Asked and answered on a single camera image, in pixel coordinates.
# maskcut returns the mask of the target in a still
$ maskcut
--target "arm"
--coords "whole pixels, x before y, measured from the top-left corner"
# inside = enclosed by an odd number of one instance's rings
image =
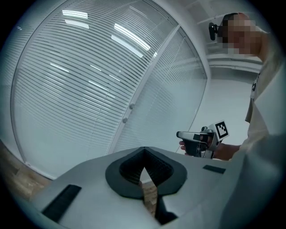
[[[239,149],[240,145],[227,145],[224,143],[220,143],[218,149],[214,153],[214,158],[228,161]]]

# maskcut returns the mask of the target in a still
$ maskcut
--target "person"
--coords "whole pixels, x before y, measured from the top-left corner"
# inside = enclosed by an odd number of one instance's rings
[[[254,102],[275,76],[282,64],[284,54],[276,38],[256,26],[255,22],[243,13],[225,15],[218,27],[217,37],[218,42],[221,42],[223,46],[234,48],[239,54],[256,56],[263,63],[251,88],[250,103],[245,119],[249,123],[248,138],[241,145],[220,143],[214,152],[214,158],[228,161],[240,149],[249,152],[255,142],[268,135],[265,122]],[[180,145],[181,149],[185,150],[183,141]]]

